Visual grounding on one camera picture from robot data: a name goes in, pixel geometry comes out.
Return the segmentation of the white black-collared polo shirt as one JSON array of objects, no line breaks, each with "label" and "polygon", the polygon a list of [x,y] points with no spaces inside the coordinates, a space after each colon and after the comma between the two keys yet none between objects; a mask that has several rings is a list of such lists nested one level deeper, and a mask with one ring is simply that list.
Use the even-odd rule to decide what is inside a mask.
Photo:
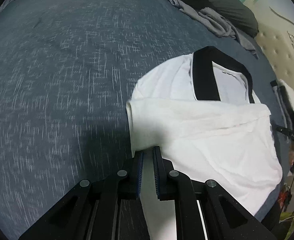
[{"label": "white black-collared polo shirt", "polygon": [[176,239],[172,201],[152,191],[151,148],[191,179],[217,181],[255,218],[282,179],[270,110],[247,68],[216,47],[169,59],[141,77],[126,104],[131,149],[145,151],[141,202],[151,239]]}]

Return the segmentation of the folded clothes stack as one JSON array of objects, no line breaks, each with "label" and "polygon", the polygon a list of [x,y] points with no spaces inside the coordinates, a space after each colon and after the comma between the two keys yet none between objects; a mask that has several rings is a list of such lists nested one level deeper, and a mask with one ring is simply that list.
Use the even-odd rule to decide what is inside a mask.
[{"label": "folded clothes stack", "polygon": [[294,131],[294,90],[282,79],[270,82],[280,106],[284,127]]}]

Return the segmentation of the cardboard box clutter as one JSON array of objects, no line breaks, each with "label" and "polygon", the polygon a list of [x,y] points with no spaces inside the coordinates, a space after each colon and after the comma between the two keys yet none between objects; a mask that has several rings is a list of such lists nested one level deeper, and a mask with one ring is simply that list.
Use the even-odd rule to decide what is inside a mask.
[{"label": "cardboard box clutter", "polygon": [[285,183],[279,193],[277,202],[281,209],[279,224],[289,222],[289,229],[294,230],[294,211],[287,211],[290,201],[292,199],[291,188]]}]

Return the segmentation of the cream tufted headboard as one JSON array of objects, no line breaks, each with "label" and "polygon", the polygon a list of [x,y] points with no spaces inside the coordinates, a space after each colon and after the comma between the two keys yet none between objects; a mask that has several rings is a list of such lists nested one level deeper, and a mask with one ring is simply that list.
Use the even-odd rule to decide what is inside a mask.
[{"label": "cream tufted headboard", "polygon": [[255,15],[259,33],[255,37],[277,78],[294,91],[294,21],[280,14],[267,0],[243,2]]}]

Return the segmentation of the grey knit sweater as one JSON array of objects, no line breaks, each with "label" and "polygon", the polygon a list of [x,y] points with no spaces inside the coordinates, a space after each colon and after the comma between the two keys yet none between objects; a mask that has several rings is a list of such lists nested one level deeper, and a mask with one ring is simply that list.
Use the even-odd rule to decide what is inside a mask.
[{"label": "grey knit sweater", "polygon": [[179,11],[186,14],[195,21],[200,22],[217,37],[230,37],[236,40],[245,50],[258,58],[255,46],[247,38],[250,36],[235,27],[230,20],[219,14],[213,6],[205,5],[195,9],[182,0],[168,0]]}]

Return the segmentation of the blue patterned bed sheet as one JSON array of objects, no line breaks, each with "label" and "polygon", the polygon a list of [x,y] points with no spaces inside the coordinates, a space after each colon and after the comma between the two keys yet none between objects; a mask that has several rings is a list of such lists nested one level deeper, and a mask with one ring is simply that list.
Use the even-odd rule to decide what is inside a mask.
[{"label": "blue patterned bed sheet", "polygon": [[168,0],[14,0],[0,13],[0,230],[18,239],[82,179],[130,156],[125,104],[160,63],[206,46],[244,64],[282,124],[259,51],[217,38]]}]

